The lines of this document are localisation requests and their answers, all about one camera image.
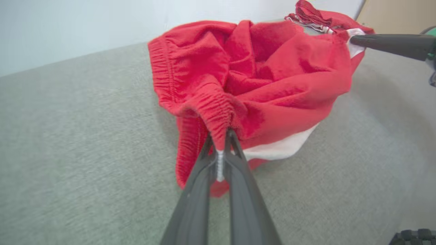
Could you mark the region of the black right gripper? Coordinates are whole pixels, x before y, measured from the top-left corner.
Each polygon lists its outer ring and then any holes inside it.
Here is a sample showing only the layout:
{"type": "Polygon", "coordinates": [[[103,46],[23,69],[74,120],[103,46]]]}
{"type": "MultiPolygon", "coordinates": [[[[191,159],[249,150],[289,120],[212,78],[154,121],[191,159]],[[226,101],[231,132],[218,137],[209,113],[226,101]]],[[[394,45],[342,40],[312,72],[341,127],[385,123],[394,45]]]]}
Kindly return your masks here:
{"type": "Polygon", "coordinates": [[[436,88],[436,27],[417,34],[356,35],[350,43],[414,60],[425,61],[434,70],[429,84],[436,88]]]}

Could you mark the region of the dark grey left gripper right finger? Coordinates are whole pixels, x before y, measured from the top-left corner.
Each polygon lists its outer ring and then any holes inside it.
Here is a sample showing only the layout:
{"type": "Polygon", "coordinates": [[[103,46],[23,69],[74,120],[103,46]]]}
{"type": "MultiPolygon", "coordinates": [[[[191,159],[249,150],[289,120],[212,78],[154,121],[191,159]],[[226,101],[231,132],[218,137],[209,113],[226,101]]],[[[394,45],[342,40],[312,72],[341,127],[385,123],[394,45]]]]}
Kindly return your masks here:
{"type": "Polygon", "coordinates": [[[282,245],[234,130],[226,133],[224,177],[230,192],[231,245],[282,245]]]}

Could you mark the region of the red Bulls print shorts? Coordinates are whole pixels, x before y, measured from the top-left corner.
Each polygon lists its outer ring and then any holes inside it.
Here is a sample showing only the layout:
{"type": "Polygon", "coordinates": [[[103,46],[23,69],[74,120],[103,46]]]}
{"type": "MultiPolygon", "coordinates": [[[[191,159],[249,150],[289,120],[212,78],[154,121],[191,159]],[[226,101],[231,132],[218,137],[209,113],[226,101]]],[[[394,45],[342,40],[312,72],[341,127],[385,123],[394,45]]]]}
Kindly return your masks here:
{"type": "Polygon", "coordinates": [[[251,169],[294,155],[347,93],[364,48],[353,24],[309,35],[291,22],[200,21],[148,43],[154,91],[179,130],[175,175],[184,188],[207,135],[224,152],[233,129],[251,169]]]}

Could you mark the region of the black ribbed robot part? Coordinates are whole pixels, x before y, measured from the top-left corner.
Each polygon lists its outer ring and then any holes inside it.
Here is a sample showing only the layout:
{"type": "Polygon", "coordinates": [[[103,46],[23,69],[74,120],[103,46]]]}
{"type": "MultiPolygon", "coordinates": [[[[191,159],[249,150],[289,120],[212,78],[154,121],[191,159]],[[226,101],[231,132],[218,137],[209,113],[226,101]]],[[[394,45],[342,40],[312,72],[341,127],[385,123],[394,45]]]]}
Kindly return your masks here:
{"type": "Polygon", "coordinates": [[[389,245],[436,245],[436,230],[403,230],[393,236],[389,245]]]}

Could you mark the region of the red jersey with white trim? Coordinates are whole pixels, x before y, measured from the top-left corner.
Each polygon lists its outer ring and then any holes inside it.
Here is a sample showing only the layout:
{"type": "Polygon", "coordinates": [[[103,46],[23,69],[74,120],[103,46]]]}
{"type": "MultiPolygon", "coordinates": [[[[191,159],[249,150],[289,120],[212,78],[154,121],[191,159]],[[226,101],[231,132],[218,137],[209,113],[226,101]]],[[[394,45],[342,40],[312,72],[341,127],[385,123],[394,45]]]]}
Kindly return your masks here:
{"type": "Polygon", "coordinates": [[[338,12],[318,10],[307,0],[298,0],[295,12],[284,19],[322,33],[333,34],[342,30],[360,29],[365,34],[375,34],[372,28],[361,25],[353,18],[338,12]]]}

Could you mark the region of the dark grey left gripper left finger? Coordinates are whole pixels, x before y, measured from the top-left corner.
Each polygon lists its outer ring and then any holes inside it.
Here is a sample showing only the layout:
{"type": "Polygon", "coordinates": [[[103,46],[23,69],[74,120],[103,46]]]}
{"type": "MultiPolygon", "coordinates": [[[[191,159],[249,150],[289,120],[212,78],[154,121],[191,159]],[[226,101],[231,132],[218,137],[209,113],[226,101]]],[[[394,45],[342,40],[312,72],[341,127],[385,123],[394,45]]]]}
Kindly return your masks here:
{"type": "Polygon", "coordinates": [[[159,245],[207,245],[210,188],[217,178],[210,135],[198,155],[159,245]]]}

